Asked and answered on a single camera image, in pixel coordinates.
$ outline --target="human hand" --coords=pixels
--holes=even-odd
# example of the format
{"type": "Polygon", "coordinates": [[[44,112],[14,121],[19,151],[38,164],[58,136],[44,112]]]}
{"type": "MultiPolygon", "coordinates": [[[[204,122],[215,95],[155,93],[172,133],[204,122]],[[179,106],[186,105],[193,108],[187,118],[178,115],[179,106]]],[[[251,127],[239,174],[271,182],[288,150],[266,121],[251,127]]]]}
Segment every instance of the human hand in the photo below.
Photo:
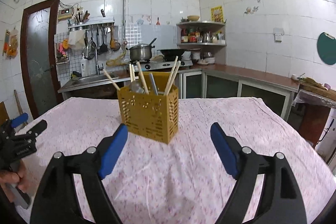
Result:
{"type": "Polygon", "coordinates": [[[10,202],[13,202],[15,197],[14,194],[8,187],[6,183],[17,184],[17,187],[24,193],[28,190],[29,181],[26,177],[26,166],[22,160],[20,160],[20,165],[17,173],[9,172],[6,170],[0,170],[0,186],[10,202]]]}

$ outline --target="chopstick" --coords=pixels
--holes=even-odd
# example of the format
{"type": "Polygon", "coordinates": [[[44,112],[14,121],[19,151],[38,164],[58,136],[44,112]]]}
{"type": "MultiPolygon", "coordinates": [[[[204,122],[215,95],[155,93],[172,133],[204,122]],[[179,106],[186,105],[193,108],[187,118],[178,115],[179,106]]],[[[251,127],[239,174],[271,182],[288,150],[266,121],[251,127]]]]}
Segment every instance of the chopstick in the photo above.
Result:
{"type": "Polygon", "coordinates": [[[174,83],[174,80],[175,80],[175,77],[176,77],[176,75],[177,75],[177,72],[179,71],[180,65],[181,65],[181,61],[178,61],[177,66],[175,67],[175,71],[174,71],[174,73],[173,73],[173,76],[172,76],[172,78],[171,78],[171,80],[170,80],[170,82],[169,82],[169,86],[168,86],[168,88],[165,90],[165,93],[163,94],[164,96],[167,96],[167,95],[168,95],[168,93],[169,93],[169,91],[170,91],[170,89],[171,89],[171,87],[172,87],[172,85],[173,85],[173,83],[174,83]]]}
{"type": "Polygon", "coordinates": [[[142,82],[142,85],[143,85],[143,89],[145,90],[146,94],[149,94],[148,87],[147,87],[147,84],[146,84],[146,81],[145,81],[145,77],[143,77],[143,73],[142,73],[141,65],[140,65],[139,61],[136,63],[136,66],[138,67],[139,76],[140,76],[140,79],[141,79],[141,82],[142,82]]]}
{"type": "Polygon", "coordinates": [[[132,73],[133,73],[133,81],[135,81],[135,70],[134,70],[134,65],[132,64],[132,73]]]}
{"type": "Polygon", "coordinates": [[[176,67],[176,63],[177,63],[177,59],[178,59],[178,58],[179,58],[178,56],[175,57],[174,65],[173,65],[173,67],[171,68],[171,71],[170,71],[170,74],[169,74],[169,78],[168,78],[167,85],[166,85],[166,88],[165,88],[165,92],[164,92],[164,93],[166,93],[166,90],[167,90],[167,88],[168,88],[168,86],[169,86],[169,83],[170,83],[170,80],[171,80],[171,78],[172,78],[172,76],[173,76],[173,72],[174,72],[174,69],[175,69],[175,67],[176,67]]]}
{"type": "Polygon", "coordinates": [[[104,74],[106,75],[106,77],[108,79],[110,79],[110,81],[112,82],[112,84],[114,85],[114,87],[117,89],[117,90],[120,90],[120,87],[118,87],[118,85],[113,81],[112,77],[107,73],[107,71],[105,69],[103,69],[103,72],[104,74]]]}
{"type": "Polygon", "coordinates": [[[133,70],[132,70],[132,65],[128,64],[128,68],[129,68],[129,77],[131,79],[131,83],[134,81],[133,79],[133,70]]]}

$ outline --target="kitchen counter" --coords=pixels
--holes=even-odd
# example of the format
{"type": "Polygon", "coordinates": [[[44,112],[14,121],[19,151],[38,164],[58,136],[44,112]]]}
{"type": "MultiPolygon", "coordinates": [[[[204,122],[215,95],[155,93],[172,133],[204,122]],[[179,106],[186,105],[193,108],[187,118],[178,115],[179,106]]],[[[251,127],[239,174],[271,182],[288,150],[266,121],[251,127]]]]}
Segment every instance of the kitchen counter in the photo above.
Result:
{"type": "MultiPolygon", "coordinates": [[[[279,87],[285,90],[298,92],[299,90],[299,83],[297,81],[294,81],[291,78],[284,77],[281,75],[274,75],[272,73],[259,71],[259,70],[253,70],[253,69],[245,69],[240,67],[233,67],[233,66],[227,66],[227,65],[221,65],[221,64],[213,64],[213,65],[192,65],[189,68],[181,68],[179,70],[179,73],[185,73],[185,72],[192,72],[192,71],[204,71],[204,72],[218,72],[222,73],[224,75],[233,75],[233,76],[239,76],[240,78],[246,78],[248,80],[256,80],[265,82],[267,84],[273,85],[275,87],[279,87]]],[[[118,82],[124,82],[129,81],[129,72],[126,70],[122,71],[116,71],[113,72],[113,74],[116,76],[113,80],[118,82]]],[[[107,78],[95,80],[92,82],[86,82],[86,83],[74,83],[73,80],[69,80],[63,87],[61,87],[58,90],[58,93],[72,91],[72,90],[78,90],[78,89],[84,89],[89,88],[93,86],[98,85],[106,85],[110,84],[110,81],[107,78]]]]}

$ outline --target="table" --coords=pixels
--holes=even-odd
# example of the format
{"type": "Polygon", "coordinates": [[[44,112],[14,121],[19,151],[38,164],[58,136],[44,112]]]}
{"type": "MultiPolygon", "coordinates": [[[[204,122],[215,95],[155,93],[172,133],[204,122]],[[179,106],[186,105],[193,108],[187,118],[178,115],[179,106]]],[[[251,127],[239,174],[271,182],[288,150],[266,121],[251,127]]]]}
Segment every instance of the table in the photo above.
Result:
{"type": "MultiPolygon", "coordinates": [[[[41,119],[48,128],[37,138],[37,152],[24,159],[28,176],[37,187],[56,151],[82,153],[114,133],[121,122],[118,102],[70,98],[41,119]]],[[[129,133],[113,172],[103,180],[120,219],[129,224],[215,223],[235,180],[229,176],[210,139],[218,122],[225,133],[256,153],[285,154],[298,181],[311,223],[336,189],[333,175],[300,135],[261,99],[179,100],[179,132],[169,145],[129,133]]],[[[81,180],[75,185],[83,216],[93,220],[81,180]]],[[[259,175],[244,221],[254,217],[261,193],[259,175]]],[[[25,220],[30,210],[17,209],[25,220]]]]}

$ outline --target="plastic wrap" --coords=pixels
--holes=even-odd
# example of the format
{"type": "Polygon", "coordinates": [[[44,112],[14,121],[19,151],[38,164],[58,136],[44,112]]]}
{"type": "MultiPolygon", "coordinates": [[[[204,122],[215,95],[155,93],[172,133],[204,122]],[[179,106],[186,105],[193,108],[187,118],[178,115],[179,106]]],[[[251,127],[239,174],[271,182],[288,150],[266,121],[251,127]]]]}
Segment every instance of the plastic wrap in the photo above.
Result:
{"type": "Polygon", "coordinates": [[[296,95],[292,103],[292,106],[295,106],[297,103],[298,104],[306,103],[310,105],[336,108],[336,101],[303,89],[299,90],[298,94],[296,95]]]}

